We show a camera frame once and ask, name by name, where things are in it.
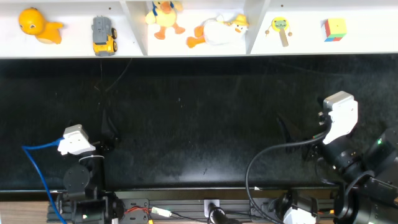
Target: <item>yellow plush duck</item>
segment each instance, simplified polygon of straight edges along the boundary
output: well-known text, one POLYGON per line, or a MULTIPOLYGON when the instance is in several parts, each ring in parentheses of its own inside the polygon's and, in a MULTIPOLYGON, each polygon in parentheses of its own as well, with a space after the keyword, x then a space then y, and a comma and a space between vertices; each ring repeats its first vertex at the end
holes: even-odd
POLYGON ((158 24, 160 25, 160 31, 155 33, 155 37, 159 40, 164 40, 166 38, 166 29, 168 27, 173 27, 176 34, 182 34, 185 29, 179 27, 176 23, 178 11, 182 11, 182 4, 177 1, 153 1, 153 9, 145 18, 148 24, 158 24))
POLYGON ((206 20, 202 26, 195 28, 195 37, 188 37, 187 45, 194 48, 201 43, 222 45, 232 43, 244 36, 248 30, 246 16, 239 14, 232 22, 225 22, 223 16, 206 20))
POLYGON ((19 15, 19 26, 29 35, 35 35, 37 40, 45 44, 60 44, 61 35, 58 29, 63 27, 60 22, 48 22, 35 8, 25 9, 19 15))

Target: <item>blue cable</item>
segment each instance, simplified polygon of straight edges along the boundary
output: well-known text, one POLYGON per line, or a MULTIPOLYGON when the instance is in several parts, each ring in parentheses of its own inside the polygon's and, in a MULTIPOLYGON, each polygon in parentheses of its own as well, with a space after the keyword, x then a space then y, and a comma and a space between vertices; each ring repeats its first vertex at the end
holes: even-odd
POLYGON ((63 138, 60 138, 60 139, 58 139, 58 140, 56 140, 56 141, 54 141, 54 142, 51 142, 51 143, 48 143, 48 144, 44 144, 44 145, 41 145, 41 146, 22 146, 22 149, 24 150, 24 152, 26 153, 26 155, 27 155, 27 157, 30 159, 30 161, 33 163, 33 166, 36 168, 37 173, 39 173, 39 176, 40 176, 40 178, 42 179, 42 182, 43 182, 45 191, 47 192, 47 195, 49 196, 51 205, 52 205, 53 208, 54 208, 55 214, 58 216, 58 218, 60 219, 60 221, 61 221, 63 224, 67 224, 67 222, 62 218, 60 212, 58 211, 57 206, 55 206, 54 200, 53 200, 52 197, 51 197, 51 193, 50 193, 49 187, 47 186, 47 183, 46 183, 46 181, 45 181, 45 179, 44 179, 44 176, 43 176, 42 172, 40 171, 40 169, 39 169, 39 167, 37 166, 36 162, 34 161, 33 157, 32 157, 32 156, 30 155, 30 153, 28 152, 28 150, 38 150, 38 149, 44 149, 44 148, 46 148, 46 147, 51 147, 51 146, 59 146, 60 141, 61 141, 62 139, 63 139, 63 138))

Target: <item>yellow hat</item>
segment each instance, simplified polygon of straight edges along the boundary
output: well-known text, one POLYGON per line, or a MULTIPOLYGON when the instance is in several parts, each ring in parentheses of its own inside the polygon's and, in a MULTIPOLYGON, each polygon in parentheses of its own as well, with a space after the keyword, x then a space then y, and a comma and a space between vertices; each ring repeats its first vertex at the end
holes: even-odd
POLYGON ((232 21, 233 24, 239 25, 239 26, 248 26, 248 22, 246 20, 246 16, 243 14, 239 14, 236 16, 236 19, 232 21))

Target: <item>wooden floor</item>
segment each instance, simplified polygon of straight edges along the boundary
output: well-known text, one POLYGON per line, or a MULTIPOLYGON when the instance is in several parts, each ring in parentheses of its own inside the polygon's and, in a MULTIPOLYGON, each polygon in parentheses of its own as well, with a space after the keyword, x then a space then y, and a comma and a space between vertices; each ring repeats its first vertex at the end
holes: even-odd
POLYGON ((0 202, 0 224, 44 224, 47 220, 48 202, 0 202))

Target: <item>rubik's cube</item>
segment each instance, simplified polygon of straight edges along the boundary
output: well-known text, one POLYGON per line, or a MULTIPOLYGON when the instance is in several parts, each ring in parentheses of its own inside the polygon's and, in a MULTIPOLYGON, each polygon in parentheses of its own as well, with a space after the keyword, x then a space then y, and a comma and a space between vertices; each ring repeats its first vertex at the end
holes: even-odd
POLYGON ((325 42, 340 41, 347 34, 346 21, 344 19, 328 19, 322 26, 322 34, 325 42))

